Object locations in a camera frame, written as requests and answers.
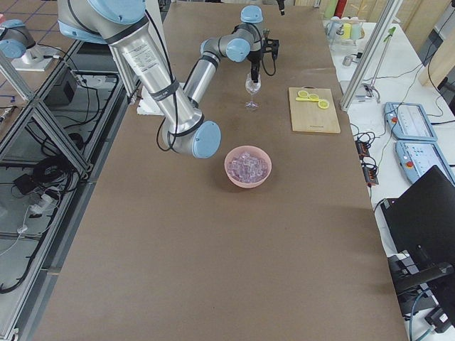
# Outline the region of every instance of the wooden cutting board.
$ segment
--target wooden cutting board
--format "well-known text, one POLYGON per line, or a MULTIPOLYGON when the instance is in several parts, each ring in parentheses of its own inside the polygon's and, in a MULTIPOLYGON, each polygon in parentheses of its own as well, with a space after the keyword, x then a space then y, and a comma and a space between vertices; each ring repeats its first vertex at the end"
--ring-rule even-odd
POLYGON ((341 132, 330 89, 290 87, 289 104, 293 131, 330 134, 339 134, 341 132), (299 90, 306 90, 311 94, 317 94, 319 98, 327 99, 330 103, 329 108, 321 109, 318 107, 317 102, 296 101, 299 90))

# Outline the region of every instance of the bowl of ice cubes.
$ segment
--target bowl of ice cubes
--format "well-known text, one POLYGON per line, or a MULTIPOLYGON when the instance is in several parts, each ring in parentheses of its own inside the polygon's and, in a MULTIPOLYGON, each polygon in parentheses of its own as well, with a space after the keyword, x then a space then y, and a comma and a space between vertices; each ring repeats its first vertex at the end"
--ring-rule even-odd
POLYGON ((242 188, 254 188, 267 179, 272 171, 272 161, 265 151, 254 146, 240 146, 225 158, 226 174, 242 188))

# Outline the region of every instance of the pink bowl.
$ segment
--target pink bowl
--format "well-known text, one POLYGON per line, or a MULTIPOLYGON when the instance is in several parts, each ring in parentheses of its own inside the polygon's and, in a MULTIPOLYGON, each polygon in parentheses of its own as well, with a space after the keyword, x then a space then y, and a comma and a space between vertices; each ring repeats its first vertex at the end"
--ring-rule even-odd
POLYGON ((267 153, 260 148, 257 148, 254 146, 240 146, 240 147, 234 148, 229 153, 227 153, 227 155, 225 157, 225 172, 226 172, 226 175, 229 178, 229 180, 231 180, 237 186, 242 187, 242 188, 254 188, 254 187, 259 186, 261 183, 263 183, 265 181, 265 179, 267 179, 269 177, 270 172, 272 172, 272 160, 270 160, 270 157, 267 155, 267 153), (233 160, 233 158, 239 157, 244 152, 249 153, 251 156, 254 156, 255 158, 262 158, 267 163, 267 175, 262 180, 257 181, 256 183, 242 183, 239 180, 235 180, 228 173, 229 163, 233 160))

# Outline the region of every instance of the wine glass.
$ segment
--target wine glass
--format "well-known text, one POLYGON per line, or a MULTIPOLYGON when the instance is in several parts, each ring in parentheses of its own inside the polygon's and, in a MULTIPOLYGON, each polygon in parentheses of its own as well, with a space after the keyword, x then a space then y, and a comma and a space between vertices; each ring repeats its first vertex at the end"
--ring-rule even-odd
POLYGON ((257 76, 257 83, 254 83, 253 80, 251 79, 251 73, 248 73, 247 80, 245 81, 245 89, 251 95, 251 98, 250 98, 250 101, 247 104, 245 104, 245 106, 251 111, 259 108, 258 103, 253 101, 253 96, 259 92, 260 88, 261 88, 261 75, 257 76))

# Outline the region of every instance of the computer monitor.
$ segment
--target computer monitor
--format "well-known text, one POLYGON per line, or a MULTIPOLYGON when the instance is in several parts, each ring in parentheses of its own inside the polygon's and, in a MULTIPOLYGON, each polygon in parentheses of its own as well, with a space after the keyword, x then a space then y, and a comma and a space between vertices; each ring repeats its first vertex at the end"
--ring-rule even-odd
MULTIPOLYGON (((442 262, 455 266, 455 187, 437 166, 384 213, 397 251, 407 250, 420 271, 442 262)), ((455 274, 427 284, 455 325, 455 274)))

